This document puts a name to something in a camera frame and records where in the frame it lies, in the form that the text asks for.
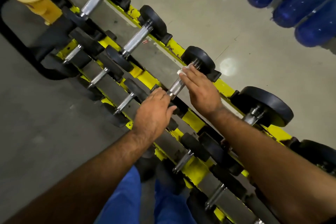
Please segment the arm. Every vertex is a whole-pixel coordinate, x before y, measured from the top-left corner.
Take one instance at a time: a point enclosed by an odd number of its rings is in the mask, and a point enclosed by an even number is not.
[[[124,175],[167,127],[176,108],[168,108],[169,102],[166,92],[156,89],[138,109],[131,131],[33,200],[6,224],[92,224]]]
[[[319,224],[336,215],[336,179],[245,123],[221,103],[215,86],[194,67],[180,74],[191,103],[234,148],[286,223]]]

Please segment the forearm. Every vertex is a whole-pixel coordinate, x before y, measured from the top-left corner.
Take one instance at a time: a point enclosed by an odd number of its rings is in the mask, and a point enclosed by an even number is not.
[[[227,109],[209,117],[288,223],[321,223],[336,215],[336,180]]]
[[[128,132],[32,201],[6,223],[93,223],[151,141]]]

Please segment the left hand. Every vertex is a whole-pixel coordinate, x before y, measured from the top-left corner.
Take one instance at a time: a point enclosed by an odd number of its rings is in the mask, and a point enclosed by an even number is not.
[[[162,88],[154,90],[136,112],[132,131],[154,142],[168,126],[173,111],[170,96]]]

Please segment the floor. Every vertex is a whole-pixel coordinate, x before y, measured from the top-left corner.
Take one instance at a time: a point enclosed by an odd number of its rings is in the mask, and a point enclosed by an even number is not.
[[[215,60],[221,79],[234,89],[263,88],[285,101],[294,119],[285,131],[336,148],[336,56],[296,42],[294,28],[271,21],[272,7],[246,0],[132,0],[150,5],[184,48],[196,45]]]
[[[231,87],[258,86],[283,99],[295,114],[288,133],[336,148],[336,56],[329,50],[302,47],[293,29],[270,20],[271,8],[258,10],[246,0],[132,0],[136,8],[144,4],[183,47],[203,48]],[[3,16],[26,43],[45,29],[41,18],[15,1]],[[127,129],[108,124],[97,104],[67,80],[41,77],[2,37],[0,46],[1,223]],[[142,200],[141,221],[152,223],[153,181],[143,186]]]

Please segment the blue pants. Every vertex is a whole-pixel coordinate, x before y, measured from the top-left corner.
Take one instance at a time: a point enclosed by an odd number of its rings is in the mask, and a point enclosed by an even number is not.
[[[140,213],[141,182],[136,167],[121,180],[106,202],[95,224],[138,224]],[[196,224],[186,199],[155,182],[155,224]]]

